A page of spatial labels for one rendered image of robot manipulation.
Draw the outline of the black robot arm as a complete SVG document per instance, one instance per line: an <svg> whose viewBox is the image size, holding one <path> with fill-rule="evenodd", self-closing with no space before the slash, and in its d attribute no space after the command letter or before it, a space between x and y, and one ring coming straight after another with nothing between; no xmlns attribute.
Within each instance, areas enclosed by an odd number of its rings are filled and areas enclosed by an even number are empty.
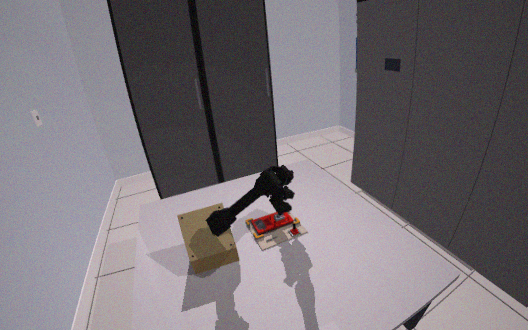
<svg viewBox="0 0 528 330"><path fill-rule="evenodd" d="M294 178L293 174L294 172L288 170L284 165L280 167L271 166L264 170L260 174L260 177L256 179L254 187L248 193L236 203L233 203L231 207L214 211L206 219L212 234L215 234L218 237L228 230L231 227L231 224L235 223L237 220L237 214L250 206L261 196L269 195L272 192L279 192L283 189L285 191L285 193L283 193L284 201L287 201L287 199L293 199L295 193L287 187Z"/></svg>

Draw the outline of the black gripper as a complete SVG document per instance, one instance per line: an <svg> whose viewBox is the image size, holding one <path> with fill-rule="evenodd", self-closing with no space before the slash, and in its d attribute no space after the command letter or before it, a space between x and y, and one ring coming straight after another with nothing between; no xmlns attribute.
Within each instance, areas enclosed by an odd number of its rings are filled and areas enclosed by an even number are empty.
<svg viewBox="0 0 528 330"><path fill-rule="evenodd" d="M283 193L285 191L282 189L279 192L271 193L269 195L266 195L267 198L269 198L270 195L270 203L274 207L274 209L279 213L279 215L282 215L282 213L288 212L292 210L292 205L289 203L283 202L284 196Z"/></svg>

